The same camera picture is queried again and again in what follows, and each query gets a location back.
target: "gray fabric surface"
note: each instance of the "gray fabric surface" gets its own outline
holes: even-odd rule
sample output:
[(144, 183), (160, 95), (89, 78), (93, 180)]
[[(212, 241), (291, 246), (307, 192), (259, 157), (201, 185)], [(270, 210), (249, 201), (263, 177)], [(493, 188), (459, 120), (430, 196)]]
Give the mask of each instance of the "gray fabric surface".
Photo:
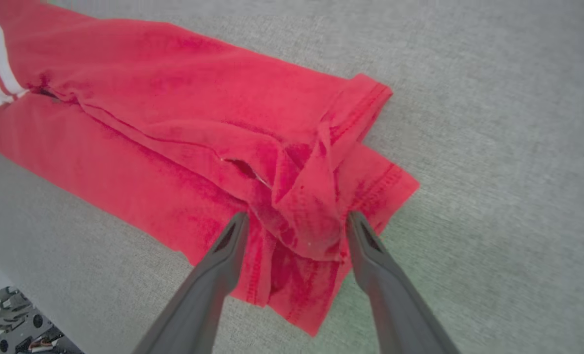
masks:
[[(458, 347), (584, 353), (584, 0), (61, 3), (392, 87), (365, 143), (421, 188), (391, 220), (386, 246)], [(290, 8), (328, 16), (198, 16)], [(2, 157), (0, 265), (89, 353), (130, 352), (189, 270), (182, 255)], [(349, 276), (317, 338), (230, 299), (215, 349), (376, 345)]]

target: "wrinkled fabric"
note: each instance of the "wrinkled fabric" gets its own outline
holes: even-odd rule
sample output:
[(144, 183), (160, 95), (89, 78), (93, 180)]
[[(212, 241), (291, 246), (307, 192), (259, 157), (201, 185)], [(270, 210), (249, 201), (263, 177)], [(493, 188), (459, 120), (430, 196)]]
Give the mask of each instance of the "wrinkled fabric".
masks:
[(346, 214), (380, 233), (418, 186), (361, 143), (391, 96), (363, 74), (33, 0), (0, 0), (0, 27), (0, 72), (9, 65), (20, 85), (0, 74), (3, 155), (192, 264), (247, 211), (231, 295), (310, 335), (351, 268)]

